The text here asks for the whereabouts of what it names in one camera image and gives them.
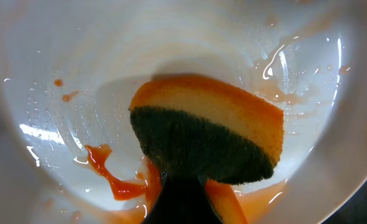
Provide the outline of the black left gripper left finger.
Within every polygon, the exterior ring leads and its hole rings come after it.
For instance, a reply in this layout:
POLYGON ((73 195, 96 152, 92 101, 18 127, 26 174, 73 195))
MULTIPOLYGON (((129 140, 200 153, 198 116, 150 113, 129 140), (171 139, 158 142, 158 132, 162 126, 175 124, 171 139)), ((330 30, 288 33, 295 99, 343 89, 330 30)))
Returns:
POLYGON ((156 203, 142 224, 179 224, 183 221, 182 179, 166 179, 156 203))

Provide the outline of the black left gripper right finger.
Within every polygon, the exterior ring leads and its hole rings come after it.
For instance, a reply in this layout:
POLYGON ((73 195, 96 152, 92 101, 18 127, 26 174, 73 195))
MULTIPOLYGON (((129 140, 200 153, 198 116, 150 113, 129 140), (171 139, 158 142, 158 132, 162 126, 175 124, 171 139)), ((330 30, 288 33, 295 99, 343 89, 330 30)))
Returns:
POLYGON ((222 224, 211 205, 203 184, 198 178, 186 181, 185 223, 189 224, 222 224))

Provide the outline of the orange green scrub sponge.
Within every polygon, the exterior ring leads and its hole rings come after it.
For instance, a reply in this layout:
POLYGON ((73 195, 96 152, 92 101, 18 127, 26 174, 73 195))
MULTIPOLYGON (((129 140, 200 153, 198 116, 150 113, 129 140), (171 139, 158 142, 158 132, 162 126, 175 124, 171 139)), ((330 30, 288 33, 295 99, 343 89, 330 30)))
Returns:
POLYGON ((280 108, 228 83, 180 74, 144 83, 129 112, 142 153, 166 173, 164 182, 182 179, 181 223, 191 178, 222 223, 246 223, 232 187, 272 177, 284 142, 280 108))

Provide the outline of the white plate with ketchup smear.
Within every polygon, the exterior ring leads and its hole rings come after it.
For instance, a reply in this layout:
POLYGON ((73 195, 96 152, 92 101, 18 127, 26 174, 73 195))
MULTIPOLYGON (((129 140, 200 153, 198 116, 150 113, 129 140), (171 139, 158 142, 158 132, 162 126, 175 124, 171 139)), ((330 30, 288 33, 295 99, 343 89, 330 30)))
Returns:
POLYGON ((274 175, 235 186, 256 223, 320 223, 367 180, 367 1, 0 1, 0 223, 116 223, 86 145, 144 169, 129 123, 159 73, 201 73, 284 110, 274 175))

